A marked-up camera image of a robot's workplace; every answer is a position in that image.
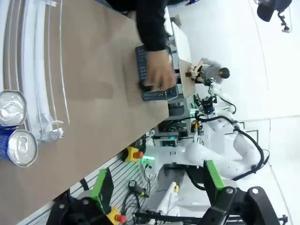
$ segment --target dark hair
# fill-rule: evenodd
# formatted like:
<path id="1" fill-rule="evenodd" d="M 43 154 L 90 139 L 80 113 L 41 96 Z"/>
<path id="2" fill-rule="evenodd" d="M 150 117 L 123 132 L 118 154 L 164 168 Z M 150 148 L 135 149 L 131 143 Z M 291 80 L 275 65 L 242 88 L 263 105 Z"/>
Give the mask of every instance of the dark hair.
<path id="1" fill-rule="evenodd" d="M 230 77 L 230 72 L 229 72 L 229 69 L 224 67 L 224 68 L 221 68 L 220 69 L 221 72 L 223 72 L 220 77 L 223 78 L 223 79 L 227 79 L 228 77 Z"/>

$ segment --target black jacket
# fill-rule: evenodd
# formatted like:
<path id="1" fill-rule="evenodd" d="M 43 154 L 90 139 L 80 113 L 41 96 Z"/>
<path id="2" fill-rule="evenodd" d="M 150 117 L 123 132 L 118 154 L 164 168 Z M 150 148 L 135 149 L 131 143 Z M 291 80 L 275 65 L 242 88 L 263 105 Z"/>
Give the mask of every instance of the black jacket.
<path id="1" fill-rule="evenodd" d="M 147 51 L 165 49 L 167 0 L 106 0 L 119 12 L 136 11 L 136 25 Z"/>

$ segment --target desk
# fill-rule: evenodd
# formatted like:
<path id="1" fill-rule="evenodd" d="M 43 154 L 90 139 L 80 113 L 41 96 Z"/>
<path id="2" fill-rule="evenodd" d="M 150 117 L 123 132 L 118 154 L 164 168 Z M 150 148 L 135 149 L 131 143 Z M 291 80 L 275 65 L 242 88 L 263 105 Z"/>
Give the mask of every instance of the desk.
<path id="1" fill-rule="evenodd" d="M 182 84 L 183 96 L 186 98 L 196 92 L 195 82 L 186 77 L 186 72 L 192 66 L 191 52 L 189 49 L 188 38 L 182 30 L 172 22 L 175 45 L 178 54 L 178 65 Z"/>
<path id="2" fill-rule="evenodd" d="M 165 8 L 165 31 L 170 35 L 173 36 L 173 29 L 172 29 L 172 25 L 171 25 L 171 19 L 170 19 L 170 14 L 169 14 L 169 10 L 168 7 Z"/>
<path id="3" fill-rule="evenodd" d="M 51 70 L 59 76 L 59 8 L 51 9 Z M 28 168 L 0 161 L 1 224 L 15 225 L 168 117 L 137 88 L 135 22 L 94 0 L 64 0 L 62 56 L 70 125 Z M 61 95 L 61 87 L 53 87 Z M 63 103 L 56 111 L 64 111 Z"/>
<path id="4" fill-rule="evenodd" d="M 187 36 L 174 22 L 172 22 L 172 27 L 178 58 L 191 63 L 192 57 Z"/>

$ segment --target gray shirt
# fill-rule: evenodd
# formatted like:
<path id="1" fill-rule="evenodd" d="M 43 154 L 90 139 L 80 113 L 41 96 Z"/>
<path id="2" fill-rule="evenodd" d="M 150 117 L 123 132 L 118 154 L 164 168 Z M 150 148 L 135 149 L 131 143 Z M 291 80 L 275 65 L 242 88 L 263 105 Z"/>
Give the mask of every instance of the gray shirt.
<path id="1" fill-rule="evenodd" d="M 213 78 L 216 80 L 216 83 L 222 83 L 223 78 L 218 75 L 218 72 L 221 69 L 220 63 L 207 58 L 202 58 L 201 60 L 204 62 L 201 68 L 201 77 L 203 79 Z"/>

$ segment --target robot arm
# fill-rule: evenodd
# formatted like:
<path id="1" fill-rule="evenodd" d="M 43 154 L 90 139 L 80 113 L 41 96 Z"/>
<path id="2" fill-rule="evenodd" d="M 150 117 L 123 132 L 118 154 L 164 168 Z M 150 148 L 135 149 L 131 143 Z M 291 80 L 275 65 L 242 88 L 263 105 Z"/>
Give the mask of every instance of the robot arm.
<path id="1" fill-rule="evenodd" d="M 212 85 L 211 91 L 224 96 L 220 92 L 219 84 L 210 81 Z M 183 164 L 203 166 L 205 160 L 213 160 L 221 176 L 228 179 L 240 179 L 259 170 L 264 163 L 263 150 L 247 133 L 243 131 L 241 124 L 236 120 L 234 115 L 227 110 L 214 108 L 213 103 L 216 97 L 214 95 L 202 99 L 201 113 L 204 118 L 195 113 L 195 118 L 201 123 L 207 123 L 209 127 L 218 132 L 224 126 L 233 127 L 233 134 L 236 135 L 233 141 L 233 148 L 241 156 L 242 160 L 232 160 L 230 156 L 218 154 L 203 145 L 191 143 L 186 148 L 183 147 L 147 147 L 147 155 L 150 161 L 146 164 L 150 165 L 147 172 L 156 174 L 164 164 Z"/>
<path id="2" fill-rule="evenodd" d="M 204 85 L 209 86 L 210 94 L 219 96 L 219 98 L 226 103 L 227 111 L 231 112 L 232 114 L 236 113 L 236 106 L 233 103 L 232 98 L 221 91 L 221 85 L 216 83 L 214 80 L 204 80 Z"/>

